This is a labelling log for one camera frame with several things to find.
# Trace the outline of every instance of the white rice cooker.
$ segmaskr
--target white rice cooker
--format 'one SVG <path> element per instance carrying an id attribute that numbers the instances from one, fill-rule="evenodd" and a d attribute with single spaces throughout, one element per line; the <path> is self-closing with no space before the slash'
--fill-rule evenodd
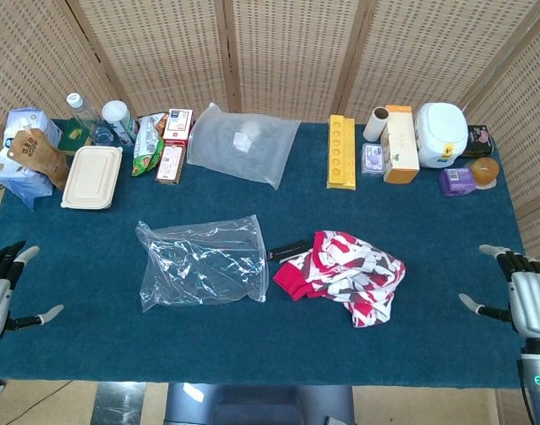
<path id="1" fill-rule="evenodd" d="M 452 166 L 467 147 L 467 137 L 467 121 L 454 104 L 429 103 L 418 111 L 415 138 L 421 166 Z"/>

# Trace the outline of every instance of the blue tablecloth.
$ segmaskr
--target blue tablecloth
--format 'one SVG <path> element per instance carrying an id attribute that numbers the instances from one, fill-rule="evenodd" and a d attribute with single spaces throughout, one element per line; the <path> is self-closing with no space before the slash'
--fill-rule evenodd
<path id="1" fill-rule="evenodd" d="M 465 291 L 507 305 L 498 265 L 477 250 L 481 243 L 521 249 L 503 175 L 495 189 L 455 198 L 441 195 L 436 170 L 421 170 L 408 185 L 359 175 L 356 191 L 326 189 L 327 144 L 326 125 L 303 124 L 279 190 L 188 165 L 178 186 L 162 185 L 155 173 L 130 177 L 132 158 L 124 155 L 108 210 L 62 209 L 56 191 L 30 212 L 6 193 L 0 247 L 27 239 L 42 249 L 19 282 L 13 316 L 56 304 L 65 310 L 46 326 L 4 336 L 0 377 L 516 385 L 522 341 L 509 325 L 475 316 L 457 297 Z M 342 305 L 293 302 L 273 282 L 264 304 L 243 299 L 142 313 L 147 255 L 135 236 L 139 220 L 162 228 L 251 214 L 267 248 L 337 229 L 402 259 L 406 278 L 391 320 L 356 329 Z"/>

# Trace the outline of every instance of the toilet paper roll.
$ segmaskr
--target toilet paper roll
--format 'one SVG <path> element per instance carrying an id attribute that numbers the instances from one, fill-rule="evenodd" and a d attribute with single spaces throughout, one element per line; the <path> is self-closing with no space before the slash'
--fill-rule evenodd
<path id="1" fill-rule="evenodd" d="M 378 140 L 386 125 L 386 121 L 388 121 L 388 111 L 386 108 L 382 108 L 381 106 L 374 108 L 366 124 L 365 131 L 362 132 L 367 142 Z"/>

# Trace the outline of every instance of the brown paper bag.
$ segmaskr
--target brown paper bag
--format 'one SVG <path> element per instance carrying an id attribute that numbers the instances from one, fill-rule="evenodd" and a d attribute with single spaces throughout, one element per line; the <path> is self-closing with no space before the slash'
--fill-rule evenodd
<path id="1" fill-rule="evenodd" d="M 39 128 L 18 131 L 6 155 L 22 166 L 46 174 L 58 189 L 66 187 L 66 155 L 49 144 Z"/>

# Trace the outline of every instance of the red and white cloth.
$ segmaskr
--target red and white cloth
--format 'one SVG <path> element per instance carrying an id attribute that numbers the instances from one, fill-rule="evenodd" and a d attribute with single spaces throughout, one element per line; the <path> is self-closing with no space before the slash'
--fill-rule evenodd
<path id="1" fill-rule="evenodd" d="M 390 319 L 394 290 L 404 275 L 399 259 L 347 233 L 323 230 L 311 250 L 284 263 L 274 281 L 294 301 L 307 296 L 343 303 L 352 324 L 364 328 Z"/>

